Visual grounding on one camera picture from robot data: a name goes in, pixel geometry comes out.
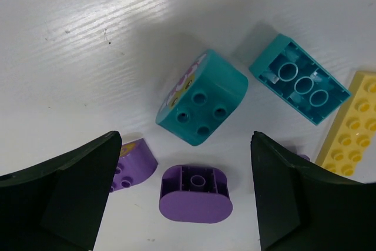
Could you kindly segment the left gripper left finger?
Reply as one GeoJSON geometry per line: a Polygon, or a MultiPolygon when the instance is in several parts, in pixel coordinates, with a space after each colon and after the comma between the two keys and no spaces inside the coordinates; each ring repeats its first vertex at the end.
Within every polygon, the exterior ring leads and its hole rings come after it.
{"type": "Polygon", "coordinates": [[[93,250],[121,145],[111,131],[1,176],[1,250],[93,250]]]}

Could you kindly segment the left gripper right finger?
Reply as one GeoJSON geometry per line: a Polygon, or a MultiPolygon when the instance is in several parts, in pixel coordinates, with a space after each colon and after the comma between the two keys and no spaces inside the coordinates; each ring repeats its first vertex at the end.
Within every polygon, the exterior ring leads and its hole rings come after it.
{"type": "Polygon", "coordinates": [[[374,250],[375,184],[329,172],[254,132],[251,166],[262,250],[374,250]]]}

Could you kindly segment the teal rectangular lego brick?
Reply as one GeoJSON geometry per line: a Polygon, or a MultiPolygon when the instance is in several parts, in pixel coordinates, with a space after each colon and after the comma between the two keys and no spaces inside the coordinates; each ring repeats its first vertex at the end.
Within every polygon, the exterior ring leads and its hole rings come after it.
{"type": "Polygon", "coordinates": [[[278,34],[249,67],[252,75],[314,125],[351,92],[291,38],[278,34]]]}

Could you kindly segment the teal rounded lego brick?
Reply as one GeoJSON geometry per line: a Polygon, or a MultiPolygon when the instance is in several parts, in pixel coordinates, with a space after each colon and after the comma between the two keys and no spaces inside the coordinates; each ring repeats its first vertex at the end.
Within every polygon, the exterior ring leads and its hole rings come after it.
{"type": "Polygon", "coordinates": [[[208,49],[166,96],[156,124],[188,144],[198,146],[239,106],[248,85],[245,75],[208,49]]]}

